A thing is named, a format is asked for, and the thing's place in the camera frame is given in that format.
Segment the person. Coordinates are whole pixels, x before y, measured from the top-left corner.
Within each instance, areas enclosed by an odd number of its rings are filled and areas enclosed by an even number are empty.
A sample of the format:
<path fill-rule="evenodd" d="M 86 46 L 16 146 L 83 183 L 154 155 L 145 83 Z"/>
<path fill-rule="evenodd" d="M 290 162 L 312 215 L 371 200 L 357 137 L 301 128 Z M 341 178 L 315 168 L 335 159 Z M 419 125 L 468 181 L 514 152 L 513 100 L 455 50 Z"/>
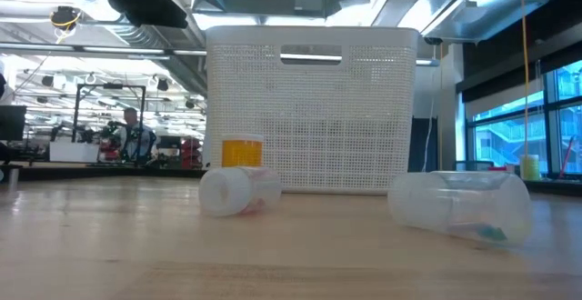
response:
<path fill-rule="evenodd" d="M 114 136 L 119 137 L 117 147 L 119 158 L 125 162 L 135 162 L 144 165 L 150 158 L 156 134 L 153 129 L 144 125 L 134 108 L 124 110 L 125 124 L 120 125 Z"/>

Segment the black monitor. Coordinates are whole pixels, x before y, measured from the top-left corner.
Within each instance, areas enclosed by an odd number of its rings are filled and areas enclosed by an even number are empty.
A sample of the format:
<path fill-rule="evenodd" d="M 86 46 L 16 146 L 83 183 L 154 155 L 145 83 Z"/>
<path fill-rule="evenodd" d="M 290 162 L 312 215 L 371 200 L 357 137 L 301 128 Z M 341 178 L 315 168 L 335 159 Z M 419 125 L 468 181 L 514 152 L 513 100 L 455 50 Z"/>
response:
<path fill-rule="evenodd" d="M 25 105 L 0 105 L 0 141 L 23 140 L 25 114 Z"/>

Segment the yellow-green spool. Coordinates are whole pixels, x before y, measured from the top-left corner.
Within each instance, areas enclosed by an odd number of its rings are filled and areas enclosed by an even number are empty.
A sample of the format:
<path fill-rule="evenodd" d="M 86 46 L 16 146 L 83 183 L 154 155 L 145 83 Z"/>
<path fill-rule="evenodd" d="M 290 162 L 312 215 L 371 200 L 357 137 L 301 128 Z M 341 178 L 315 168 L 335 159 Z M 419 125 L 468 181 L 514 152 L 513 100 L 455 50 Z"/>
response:
<path fill-rule="evenodd" d="M 519 165 L 520 165 L 520 177 L 523 180 L 538 181 L 541 179 L 538 155 L 521 155 Z"/>

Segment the clear vial pink contents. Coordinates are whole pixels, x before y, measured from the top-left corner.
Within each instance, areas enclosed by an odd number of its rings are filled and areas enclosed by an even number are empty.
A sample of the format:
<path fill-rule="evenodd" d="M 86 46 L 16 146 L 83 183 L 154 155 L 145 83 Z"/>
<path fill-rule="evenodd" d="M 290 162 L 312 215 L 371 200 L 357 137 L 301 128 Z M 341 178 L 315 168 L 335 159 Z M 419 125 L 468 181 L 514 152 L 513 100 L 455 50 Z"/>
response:
<path fill-rule="evenodd" d="M 221 167 L 203 175 L 198 198 L 204 214 L 248 215 L 276 205 L 282 189 L 281 178 L 270 168 Z"/>

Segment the white perforated plastic basket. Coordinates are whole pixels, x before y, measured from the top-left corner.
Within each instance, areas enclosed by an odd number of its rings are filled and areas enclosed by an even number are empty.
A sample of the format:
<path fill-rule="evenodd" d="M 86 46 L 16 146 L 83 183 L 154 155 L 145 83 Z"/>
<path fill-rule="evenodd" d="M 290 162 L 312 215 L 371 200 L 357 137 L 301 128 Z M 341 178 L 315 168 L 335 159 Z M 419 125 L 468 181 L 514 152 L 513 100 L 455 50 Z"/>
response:
<path fill-rule="evenodd" d="M 287 192 L 383 195 L 407 172 L 419 34 L 222 25 L 206 33 L 204 149 L 261 135 Z"/>

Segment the black panel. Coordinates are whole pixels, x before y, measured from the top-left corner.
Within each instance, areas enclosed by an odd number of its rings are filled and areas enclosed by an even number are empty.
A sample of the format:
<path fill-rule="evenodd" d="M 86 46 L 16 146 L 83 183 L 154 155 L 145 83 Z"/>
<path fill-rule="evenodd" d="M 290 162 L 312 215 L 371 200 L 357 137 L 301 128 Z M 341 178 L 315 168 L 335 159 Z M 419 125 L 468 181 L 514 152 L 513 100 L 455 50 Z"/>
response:
<path fill-rule="evenodd" d="M 413 118 L 408 157 L 408 172 L 438 169 L 438 136 L 436 118 Z"/>

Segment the clear vial green contents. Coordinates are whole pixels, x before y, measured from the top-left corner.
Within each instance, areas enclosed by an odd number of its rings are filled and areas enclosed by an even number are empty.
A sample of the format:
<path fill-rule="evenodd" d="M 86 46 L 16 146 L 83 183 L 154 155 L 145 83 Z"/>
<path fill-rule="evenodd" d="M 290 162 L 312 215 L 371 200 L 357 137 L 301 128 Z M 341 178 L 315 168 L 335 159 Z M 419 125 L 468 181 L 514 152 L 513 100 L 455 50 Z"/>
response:
<path fill-rule="evenodd" d="M 387 192 L 400 225 L 496 245 L 520 245 L 532 231 L 525 183 L 507 172 L 407 173 Z"/>

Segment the long ceiling light bar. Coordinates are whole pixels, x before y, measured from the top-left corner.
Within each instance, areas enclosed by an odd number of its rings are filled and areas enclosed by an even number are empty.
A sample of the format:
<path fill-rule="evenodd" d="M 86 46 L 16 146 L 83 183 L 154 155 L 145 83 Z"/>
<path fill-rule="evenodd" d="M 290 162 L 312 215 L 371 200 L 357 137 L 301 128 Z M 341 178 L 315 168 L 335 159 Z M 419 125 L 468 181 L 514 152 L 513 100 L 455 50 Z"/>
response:
<path fill-rule="evenodd" d="M 12 55 L 56 55 L 136 60 L 169 60 L 175 56 L 206 56 L 206 50 L 53 45 L 0 42 L 0 53 Z"/>

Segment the black background rig frame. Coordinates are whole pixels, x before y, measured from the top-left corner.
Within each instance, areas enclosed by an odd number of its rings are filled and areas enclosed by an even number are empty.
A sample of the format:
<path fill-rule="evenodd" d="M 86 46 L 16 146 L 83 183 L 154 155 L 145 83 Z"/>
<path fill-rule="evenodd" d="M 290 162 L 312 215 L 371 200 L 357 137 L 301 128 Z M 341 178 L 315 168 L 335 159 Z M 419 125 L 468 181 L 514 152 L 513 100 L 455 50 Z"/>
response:
<path fill-rule="evenodd" d="M 76 85 L 76 93 L 75 93 L 75 107 L 74 107 L 72 136 L 71 136 L 72 143 L 74 143 L 76 141 L 80 102 L 85 98 L 85 96 L 82 95 L 82 90 L 85 87 L 90 88 L 89 92 L 92 92 L 93 90 L 95 90 L 98 87 L 104 88 L 104 89 L 110 89 L 110 90 L 121 90 L 124 88 L 140 89 L 141 90 L 142 95 L 140 97 L 138 97 L 138 100 L 140 100 L 140 111 L 139 111 L 139 118 L 137 119 L 137 121 L 139 123 L 139 127 L 138 127 L 138 131 L 137 131 L 138 140 L 137 140 L 137 149 L 135 150 L 135 161 L 134 161 L 134 167 L 138 168 L 140 166 L 140 152 L 141 152 L 141 144 L 142 144 L 143 125 L 144 125 L 144 110 L 145 110 L 145 104 L 146 104 L 146 87 L 143 85 L 124 85 L 123 83 L 113 83 L 113 82 L 102 83 L 102 84 L 92 84 L 92 85 L 88 84 L 88 83 L 77 84 Z"/>

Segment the orange pill bottle white cap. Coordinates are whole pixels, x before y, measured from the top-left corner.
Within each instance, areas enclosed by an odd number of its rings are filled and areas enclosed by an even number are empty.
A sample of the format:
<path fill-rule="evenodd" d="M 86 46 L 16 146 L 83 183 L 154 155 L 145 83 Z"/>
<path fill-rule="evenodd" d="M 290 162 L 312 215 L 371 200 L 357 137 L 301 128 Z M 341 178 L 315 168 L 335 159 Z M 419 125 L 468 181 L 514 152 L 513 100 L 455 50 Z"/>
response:
<path fill-rule="evenodd" d="M 222 136 L 223 167 L 262 166 L 265 138 L 255 134 L 224 134 Z"/>

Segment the white box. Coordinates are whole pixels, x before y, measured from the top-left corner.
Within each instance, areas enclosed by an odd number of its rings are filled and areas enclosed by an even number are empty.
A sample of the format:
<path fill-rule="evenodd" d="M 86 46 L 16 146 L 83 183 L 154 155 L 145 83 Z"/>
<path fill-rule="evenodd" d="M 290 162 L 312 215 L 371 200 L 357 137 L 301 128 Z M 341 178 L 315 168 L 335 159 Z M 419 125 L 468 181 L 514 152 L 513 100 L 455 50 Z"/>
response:
<path fill-rule="evenodd" d="M 99 145 L 71 142 L 50 142 L 51 162 L 96 163 Z"/>

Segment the red tool chest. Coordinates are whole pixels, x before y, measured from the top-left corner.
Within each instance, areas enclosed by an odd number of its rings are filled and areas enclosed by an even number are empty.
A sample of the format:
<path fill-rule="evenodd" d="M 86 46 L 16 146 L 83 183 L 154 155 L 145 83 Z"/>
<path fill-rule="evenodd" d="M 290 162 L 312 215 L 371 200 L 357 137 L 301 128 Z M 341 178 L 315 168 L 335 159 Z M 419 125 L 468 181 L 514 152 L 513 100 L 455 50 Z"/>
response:
<path fill-rule="evenodd" d="M 180 148 L 181 167 L 188 170 L 200 170 L 202 168 L 202 145 L 197 138 L 190 137 L 183 140 Z"/>

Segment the black aluminium table frame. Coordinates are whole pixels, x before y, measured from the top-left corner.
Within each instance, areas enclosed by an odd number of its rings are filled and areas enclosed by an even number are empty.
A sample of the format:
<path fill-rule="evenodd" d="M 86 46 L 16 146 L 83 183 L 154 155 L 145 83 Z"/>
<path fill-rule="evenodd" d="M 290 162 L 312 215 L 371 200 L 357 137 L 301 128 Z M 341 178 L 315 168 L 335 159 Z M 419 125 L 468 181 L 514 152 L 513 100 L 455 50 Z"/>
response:
<path fill-rule="evenodd" d="M 2 165 L 0 170 L 8 175 L 12 170 L 19 171 L 19 179 L 22 181 L 45 181 L 76 178 L 93 178 L 109 176 L 152 176 L 175 178 L 201 178 L 206 171 L 202 170 L 175 170 L 175 169 L 151 169 L 115 166 L 22 166 Z M 526 182 L 530 193 L 541 195 L 560 195 L 582 199 L 582 183 L 570 182 Z"/>

